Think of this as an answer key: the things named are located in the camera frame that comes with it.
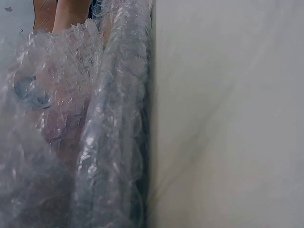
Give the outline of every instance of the crumpled plastic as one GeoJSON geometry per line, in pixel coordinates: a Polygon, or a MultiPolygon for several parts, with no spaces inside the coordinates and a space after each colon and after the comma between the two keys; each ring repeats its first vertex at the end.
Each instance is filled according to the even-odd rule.
{"type": "Polygon", "coordinates": [[[109,0],[94,16],[2,41],[0,227],[144,225],[150,11],[109,0]]]}

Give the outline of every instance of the blurry background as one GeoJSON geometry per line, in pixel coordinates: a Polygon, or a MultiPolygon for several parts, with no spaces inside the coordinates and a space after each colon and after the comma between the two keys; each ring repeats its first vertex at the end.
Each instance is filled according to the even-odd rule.
{"type": "Polygon", "coordinates": [[[150,224],[304,227],[304,1],[157,0],[150,224]]]}

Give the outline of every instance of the bubble wrap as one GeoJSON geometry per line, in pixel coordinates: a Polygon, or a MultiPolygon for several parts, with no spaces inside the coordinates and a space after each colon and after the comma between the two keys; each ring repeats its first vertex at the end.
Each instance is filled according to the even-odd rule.
{"type": "Polygon", "coordinates": [[[94,16],[0,43],[0,228],[144,225],[150,11],[94,16]]]}

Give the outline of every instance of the plastic packaging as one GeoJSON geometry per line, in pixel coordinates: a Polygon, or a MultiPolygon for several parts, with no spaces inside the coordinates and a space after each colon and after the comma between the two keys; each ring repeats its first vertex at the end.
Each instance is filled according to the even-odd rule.
{"type": "Polygon", "coordinates": [[[61,36],[2,42],[18,48],[1,63],[0,227],[144,224],[150,11],[112,0],[94,13],[61,36]]]}
{"type": "Polygon", "coordinates": [[[112,2],[109,9],[102,9],[104,21],[110,19],[113,29],[82,135],[72,227],[141,227],[143,201],[135,182],[143,172],[139,146],[146,142],[142,110],[151,48],[150,11],[138,0],[112,2]]]}

